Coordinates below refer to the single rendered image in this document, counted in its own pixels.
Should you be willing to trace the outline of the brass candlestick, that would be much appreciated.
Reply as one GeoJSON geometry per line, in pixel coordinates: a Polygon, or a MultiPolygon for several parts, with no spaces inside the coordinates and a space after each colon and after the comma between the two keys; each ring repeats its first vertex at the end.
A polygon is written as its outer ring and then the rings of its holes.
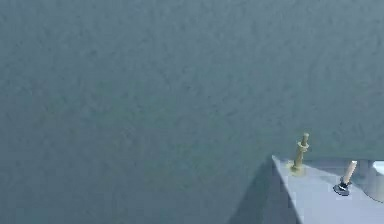
{"type": "Polygon", "coordinates": [[[309,148],[308,140],[309,134],[304,133],[302,139],[297,142],[297,152],[295,158],[287,163],[287,167],[294,176],[302,176],[304,174],[303,158],[309,148]]]}

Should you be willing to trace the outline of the grey bathroom counter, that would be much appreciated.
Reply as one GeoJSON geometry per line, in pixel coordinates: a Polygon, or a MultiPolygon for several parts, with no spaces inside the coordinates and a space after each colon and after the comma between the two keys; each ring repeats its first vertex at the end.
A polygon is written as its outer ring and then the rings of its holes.
{"type": "Polygon", "coordinates": [[[348,159],[307,161],[302,176],[291,174],[288,160],[271,161],[262,224],[384,224],[384,161],[359,160],[348,196],[333,190],[348,159]]]}

